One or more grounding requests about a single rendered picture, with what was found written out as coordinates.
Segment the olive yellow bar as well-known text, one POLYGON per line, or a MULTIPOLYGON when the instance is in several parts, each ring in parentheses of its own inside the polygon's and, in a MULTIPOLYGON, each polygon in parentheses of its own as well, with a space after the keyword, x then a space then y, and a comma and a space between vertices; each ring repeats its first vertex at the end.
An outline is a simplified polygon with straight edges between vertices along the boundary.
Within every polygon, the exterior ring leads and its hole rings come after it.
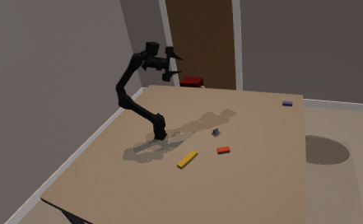
POLYGON ((194 157, 196 157, 198 155, 197 152, 195 151, 191 151, 184 159, 182 159, 177 166, 180 169, 183 169, 194 157))

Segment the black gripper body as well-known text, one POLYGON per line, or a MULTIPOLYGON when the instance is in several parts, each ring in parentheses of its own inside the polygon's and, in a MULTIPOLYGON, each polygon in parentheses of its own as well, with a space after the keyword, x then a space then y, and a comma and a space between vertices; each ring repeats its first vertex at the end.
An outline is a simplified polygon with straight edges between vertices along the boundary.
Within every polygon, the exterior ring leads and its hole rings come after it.
POLYGON ((166 46, 165 47, 165 54, 166 58, 156 58, 156 67, 155 68, 165 68, 165 73, 162 73, 162 80, 169 82, 170 81, 170 74, 169 72, 169 65, 170 65, 170 57, 173 56, 174 46, 166 46))

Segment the red rectangular bar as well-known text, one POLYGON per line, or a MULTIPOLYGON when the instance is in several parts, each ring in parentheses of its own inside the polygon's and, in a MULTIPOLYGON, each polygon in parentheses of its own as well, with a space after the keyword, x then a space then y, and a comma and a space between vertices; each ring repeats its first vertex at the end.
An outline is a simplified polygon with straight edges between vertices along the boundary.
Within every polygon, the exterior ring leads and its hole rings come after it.
POLYGON ((229 146, 217 148, 217 154, 230 152, 229 146))

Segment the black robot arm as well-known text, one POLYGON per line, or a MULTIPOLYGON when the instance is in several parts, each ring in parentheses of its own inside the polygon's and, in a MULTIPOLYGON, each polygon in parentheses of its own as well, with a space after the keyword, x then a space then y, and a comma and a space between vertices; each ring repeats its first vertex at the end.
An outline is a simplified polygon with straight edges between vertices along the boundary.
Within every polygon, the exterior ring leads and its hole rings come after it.
POLYGON ((157 42, 146 42, 146 50, 134 54, 129 62, 127 69, 121 76, 119 83, 116 86, 116 92, 119 99, 119 106, 126 110, 133 110, 135 113, 141 115, 143 118, 151 121, 153 124, 153 132, 155 134, 154 139, 163 141, 167 133, 165 133, 165 119, 163 115, 153 114, 148 110, 142 108, 140 105, 136 104, 134 100, 126 94, 124 86, 126 86, 128 80, 133 75, 133 73, 138 70, 141 66, 146 71, 147 68, 156 67, 156 55, 160 48, 160 44, 157 42), (143 63, 144 61, 144 63, 143 63), (143 65, 142 65, 143 64, 143 65))

